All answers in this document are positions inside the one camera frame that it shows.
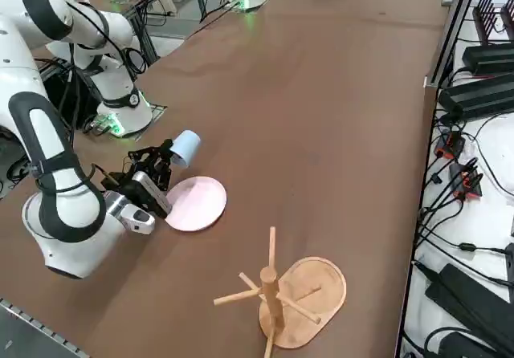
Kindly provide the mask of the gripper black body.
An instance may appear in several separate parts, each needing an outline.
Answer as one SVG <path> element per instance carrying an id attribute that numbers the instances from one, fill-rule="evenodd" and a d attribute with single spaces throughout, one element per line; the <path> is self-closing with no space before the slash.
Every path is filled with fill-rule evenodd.
<path id="1" fill-rule="evenodd" d="M 166 218 L 169 214 L 167 191 L 161 191 L 153 183 L 146 171 L 136 171 L 132 176 L 128 173 L 111 173 L 111 177 L 118 185 L 109 187 L 126 196 L 134 205 L 155 213 L 159 218 Z"/>

